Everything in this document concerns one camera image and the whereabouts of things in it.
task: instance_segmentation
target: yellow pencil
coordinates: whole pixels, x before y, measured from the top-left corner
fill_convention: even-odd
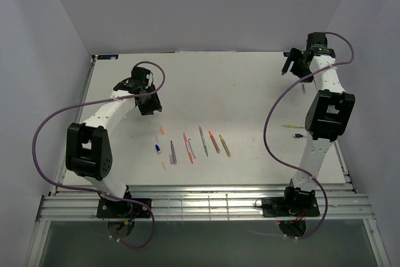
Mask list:
[[[224,146],[226,155],[228,156],[228,158],[230,158],[231,157],[231,152],[229,151],[228,146],[226,145],[225,140],[224,140],[224,138],[223,138],[223,136],[221,134],[219,135],[219,139],[221,140],[222,146]]]
[[[298,126],[293,124],[282,124],[284,128],[304,128],[304,126]]]

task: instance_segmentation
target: pencil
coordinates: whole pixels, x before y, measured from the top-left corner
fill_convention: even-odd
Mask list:
[[[284,128],[304,128],[304,126],[298,126],[298,125],[293,125],[293,124],[282,124],[282,127],[284,127]]]
[[[229,151],[228,146],[226,145],[225,140],[224,140],[224,138],[223,138],[223,136],[221,134],[219,135],[219,139],[221,140],[222,146],[224,146],[226,155],[228,156],[228,158],[230,158],[231,157],[231,152]]]
[[[217,153],[219,153],[219,152],[220,152],[220,150],[219,150],[219,147],[218,147],[217,141],[215,141],[214,135],[212,134],[212,132],[211,132],[211,131],[209,131],[208,133],[209,133],[209,135],[210,135],[210,138],[211,138],[211,141],[212,141],[212,143],[213,143],[213,145],[214,145],[214,147],[215,147],[215,150],[217,151]]]

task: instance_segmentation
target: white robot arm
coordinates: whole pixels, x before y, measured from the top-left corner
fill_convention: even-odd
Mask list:
[[[335,61],[335,58],[332,58],[331,56],[315,56],[311,61],[310,70],[314,72],[318,69],[325,68],[326,66],[332,66]],[[318,90],[329,91],[331,93],[338,94],[345,93],[345,90],[339,81],[338,74],[334,68],[329,68],[328,70],[323,71],[322,73],[318,74],[314,80]],[[338,113],[333,104],[330,104],[327,107],[327,112],[329,114]],[[314,139],[312,135],[313,134],[310,132],[307,135],[306,148],[304,149],[299,167],[309,171],[315,177],[318,177],[325,155],[332,146],[334,140],[326,138]],[[292,178],[292,181],[294,187],[301,188],[303,191],[312,191],[316,188],[315,182],[308,175],[301,171],[296,172]]]
[[[129,203],[108,197],[113,195],[119,198],[131,198],[129,188],[111,170],[113,155],[109,134],[136,106],[142,115],[162,111],[157,93],[141,98],[120,99],[123,96],[147,94],[155,90],[153,83],[149,83],[152,73],[150,70],[138,67],[138,64],[133,67],[130,78],[122,80],[114,87],[111,94],[114,101],[104,104],[83,123],[72,123],[68,127],[66,167],[103,192],[100,195],[99,208],[108,208],[110,213],[103,211],[99,213],[97,210],[99,218],[117,218],[126,216],[131,211]]]
[[[292,63],[291,72],[299,78],[332,66],[336,57],[333,49],[328,48],[324,33],[309,34],[305,51],[292,48],[286,56],[282,75],[287,73]],[[314,80],[318,91],[306,116],[307,142],[299,167],[317,178],[326,153],[346,129],[355,97],[345,92],[334,68],[320,72],[315,79],[310,76],[305,82]],[[319,216],[315,189],[316,183],[309,175],[296,171],[283,198],[263,199],[264,216],[293,216],[298,212],[304,212],[305,216]]]

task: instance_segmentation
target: marker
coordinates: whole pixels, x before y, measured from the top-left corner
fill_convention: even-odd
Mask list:
[[[212,132],[211,132],[211,131],[209,131],[208,133],[209,133],[209,135],[210,135],[210,138],[211,138],[211,141],[212,141],[212,143],[213,143],[213,145],[214,145],[214,147],[215,147],[215,150],[217,151],[217,153],[219,153],[219,152],[220,152],[220,150],[219,150],[219,147],[218,147],[217,141],[215,141],[214,135],[212,134]]]
[[[226,155],[228,156],[228,158],[230,158],[231,157],[231,152],[229,151],[228,146],[226,145],[225,140],[224,140],[224,138],[223,138],[223,136],[221,134],[219,135],[219,139],[221,140],[222,146],[224,146]]]
[[[172,155],[171,155],[172,163],[171,164],[176,164],[177,161],[176,161],[175,147],[174,147],[174,143],[172,140],[171,140],[171,152],[172,152]]]
[[[206,152],[206,156],[208,156],[208,150],[207,150],[207,145],[206,145],[206,140],[204,139],[204,135],[202,134],[202,129],[201,126],[199,126],[199,132],[200,132],[200,137],[201,137],[201,141],[202,141],[202,145],[204,147],[204,151]]]

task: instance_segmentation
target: pen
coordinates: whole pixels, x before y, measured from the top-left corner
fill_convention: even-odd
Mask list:
[[[193,164],[193,155],[189,149],[188,137],[186,137],[185,133],[183,133],[183,140],[185,141],[185,146],[186,146],[187,154],[189,155],[190,162]]]
[[[194,151],[193,151],[192,143],[190,142],[190,139],[189,139],[188,141],[189,141],[189,147],[190,147],[190,151],[191,151],[191,152],[192,152],[192,154],[193,154],[193,158],[194,158],[194,159],[196,159],[196,156],[194,155]]]
[[[226,155],[228,156],[228,158],[230,158],[231,157],[231,152],[229,151],[228,146],[226,145],[225,140],[224,140],[224,138],[223,138],[223,136],[221,134],[219,135],[219,139],[221,140],[222,146],[224,146]]]
[[[212,134],[211,131],[209,131],[208,133],[210,134],[210,138],[211,138],[211,141],[212,141],[212,143],[213,143],[213,145],[214,145],[214,147],[215,147],[215,150],[217,151],[217,153],[219,153],[220,150],[219,150],[217,141],[215,141],[214,135]]]
[[[202,134],[202,129],[201,126],[199,126],[199,132],[200,132],[200,137],[201,137],[201,141],[202,141],[202,145],[204,147],[204,151],[206,153],[206,156],[208,156],[208,150],[207,150],[207,145],[206,145],[206,140],[204,139],[204,135]]]

